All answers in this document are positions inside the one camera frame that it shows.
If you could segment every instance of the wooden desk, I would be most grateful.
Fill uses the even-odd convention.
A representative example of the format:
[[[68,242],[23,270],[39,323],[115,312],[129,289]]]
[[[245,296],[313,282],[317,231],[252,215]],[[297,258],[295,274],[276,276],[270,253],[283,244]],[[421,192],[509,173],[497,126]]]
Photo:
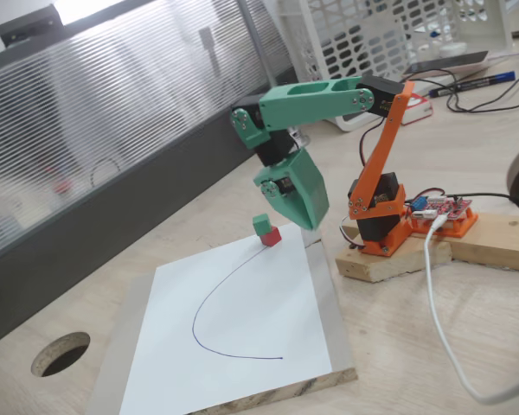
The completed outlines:
[[[490,69],[501,73],[519,58]],[[496,97],[505,86],[461,93],[466,106]],[[518,92],[500,105],[519,103]],[[519,110],[464,115],[434,101],[435,114],[400,130],[387,171],[410,195],[440,186],[448,192],[505,192],[505,175],[519,151]],[[249,411],[253,414],[519,414],[519,398],[485,407],[458,383],[436,336],[426,300],[425,273],[379,284],[341,278],[333,258],[345,246],[337,226],[347,212],[349,186],[360,173],[358,139],[322,122],[305,128],[324,174],[330,211],[322,232],[359,380]],[[376,133],[367,138],[369,153]],[[82,414],[128,284],[157,266],[253,233],[252,217],[275,214],[252,184],[255,157],[194,199],[156,229],[0,341],[0,415]],[[477,198],[475,209],[519,214],[508,201]],[[472,383],[492,393],[519,379],[519,272],[454,263],[434,271],[442,323]],[[74,331],[90,348],[70,368],[47,378],[30,371],[50,342]]]

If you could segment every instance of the blue ink line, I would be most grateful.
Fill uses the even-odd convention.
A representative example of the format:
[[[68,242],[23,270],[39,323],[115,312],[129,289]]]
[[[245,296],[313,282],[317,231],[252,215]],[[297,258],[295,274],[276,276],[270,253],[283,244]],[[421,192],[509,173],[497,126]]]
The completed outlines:
[[[211,348],[207,348],[206,346],[204,346],[203,344],[200,343],[200,341],[198,340],[198,337],[196,337],[196,332],[195,332],[195,325],[196,325],[196,318],[198,317],[198,313],[200,312],[200,310],[202,309],[202,306],[206,303],[206,301],[208,300],[208,298],[215,292],[215,290],[217,290],[219,288],[219,286],[221,284],[223,284],[225,281],[228,280],[228,278],[233,275],[235,272],[237,272],[240,268],[242,268],[244,265],[246,265],[248,262],[250,262],[252,259],[256,258],[258,255],[260,255],[263,251],[265,251],[265,249],[267,249],[267,246],[264,246],[261,251],[255,253],[251,258],[247,259],[246,261],[244,261],[242,264],[240,264],[239,266],[237,266],[230,274],[228,274],[225,278],[223,278],[223,280],[218,283],[218,285],[215,286],[215,288],[208,294],[208,296],[206,298],[204,298],[204,301],[202,301],[202,304],[200,304],[200,307],[198,307],[198,310],[196,311],[196,314],[194,316],[194,321],[192,322],[192,335],[194,336],[194,339],[196,340],[196,342],[202,347],[202,348],[205,348],[206,350],[208,350],[209,352],[212,352],[212,353],[216,353],[216,354],[220,354],[221,356],[226,356],[226,357],[235,357],[237,359],[256,359],[256,360],[261,360],[261,361],[274,361],[274,360],[282,360],[283,358],[282,357],[255,357],[255,356],[236,356],[234,354],[225,354],[225,353],[222,353],[222,352],[218,352],[216,350],[213,350]]]

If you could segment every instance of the white plastic basket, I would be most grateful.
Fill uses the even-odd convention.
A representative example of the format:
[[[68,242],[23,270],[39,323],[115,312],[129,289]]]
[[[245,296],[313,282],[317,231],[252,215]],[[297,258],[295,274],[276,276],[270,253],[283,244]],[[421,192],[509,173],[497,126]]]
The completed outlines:
[[[399,80],[411,63],[438,58],[440,47],[451,42],[465,42],[467,53],[512,47],[504,0],[265,2],[303,82],[365,73]],[[372,118],[334,122],[351,131]]]

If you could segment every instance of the white paper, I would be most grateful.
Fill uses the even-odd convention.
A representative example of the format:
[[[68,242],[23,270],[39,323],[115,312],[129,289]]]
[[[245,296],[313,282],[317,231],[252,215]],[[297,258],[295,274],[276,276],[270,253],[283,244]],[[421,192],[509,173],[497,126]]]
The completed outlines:
[[[157,269],[121,415],[185,414],[331,372],[299,227],[263,249],[256,236]]]

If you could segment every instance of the circuit board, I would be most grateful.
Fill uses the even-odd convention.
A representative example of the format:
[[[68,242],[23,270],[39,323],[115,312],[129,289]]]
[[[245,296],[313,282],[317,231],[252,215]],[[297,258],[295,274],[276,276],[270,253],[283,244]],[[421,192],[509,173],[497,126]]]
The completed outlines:
[[[448,214],[448,220],[458,220],[473,201],[452,198],[445,201],[428,202],[423,210],[436,210],[439,214]]]

